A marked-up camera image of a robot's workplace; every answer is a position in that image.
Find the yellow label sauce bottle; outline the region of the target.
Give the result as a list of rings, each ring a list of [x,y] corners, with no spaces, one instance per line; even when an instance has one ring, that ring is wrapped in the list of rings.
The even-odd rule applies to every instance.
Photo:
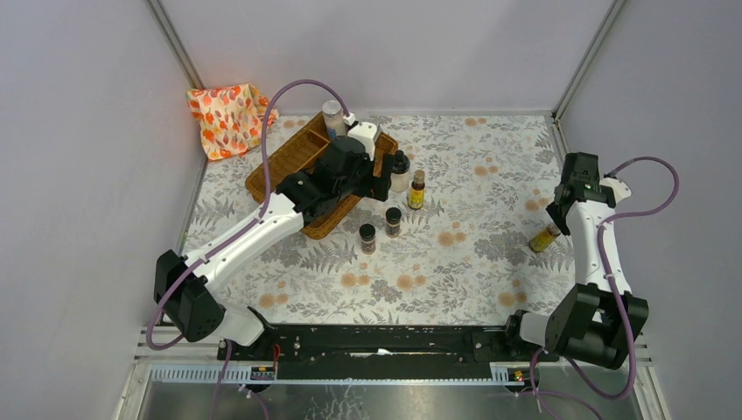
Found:
[[[556,224],[549,224],[528,242],[528,246],[534,253],[541,253],[561,234],[562,232]]]

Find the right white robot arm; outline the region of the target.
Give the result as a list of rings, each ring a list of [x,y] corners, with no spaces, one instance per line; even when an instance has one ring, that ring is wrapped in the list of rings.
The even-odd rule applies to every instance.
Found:
[[[648,302],[624,276],[610,220],[631,194],[625,182],[600,173],[597,156],[566,155],[547,212],[571,238],[575,283],[551,314],[518,310],[508,317],[501,338],[506,356],[522,361],[542,347],[612,370],[624,363],[648,319]]]

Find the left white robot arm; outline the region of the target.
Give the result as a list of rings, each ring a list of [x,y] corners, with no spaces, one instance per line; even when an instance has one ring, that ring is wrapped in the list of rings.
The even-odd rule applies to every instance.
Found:
[[[178,339],[197,342],[213,335],[237,343],[252,360],[266,356],[270,334],[249,308],[221,303],[217,296],[250,261],[283,238],[332,213],[351,197],[384,201],[395,157],[373,160],[361,141],[340,136],[313,167],[287,175],[248,217],[187,255],[165,251],[156,261],[154,299]]]

